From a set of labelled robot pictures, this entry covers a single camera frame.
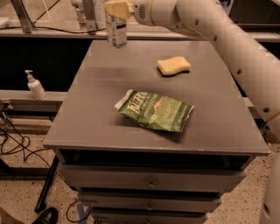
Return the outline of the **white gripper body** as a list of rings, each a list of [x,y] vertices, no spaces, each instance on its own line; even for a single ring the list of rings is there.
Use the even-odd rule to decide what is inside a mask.
[[[132,0],[134,18],[140,25],[153,26],[151,18],[151,0]]]

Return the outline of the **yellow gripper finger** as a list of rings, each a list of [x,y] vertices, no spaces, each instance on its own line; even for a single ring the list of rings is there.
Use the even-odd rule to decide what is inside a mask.
[[[133,3],[129,0],[113,0],[104,4],[105,11],[117,18],[128,19],[134,14]]]

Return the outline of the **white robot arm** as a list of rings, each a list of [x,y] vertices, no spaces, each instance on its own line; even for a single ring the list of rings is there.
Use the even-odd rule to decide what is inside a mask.
[[[280,137],[280,61],[234,23],[219,0],[108,0],[105,12],[209,41],[264,124]]]

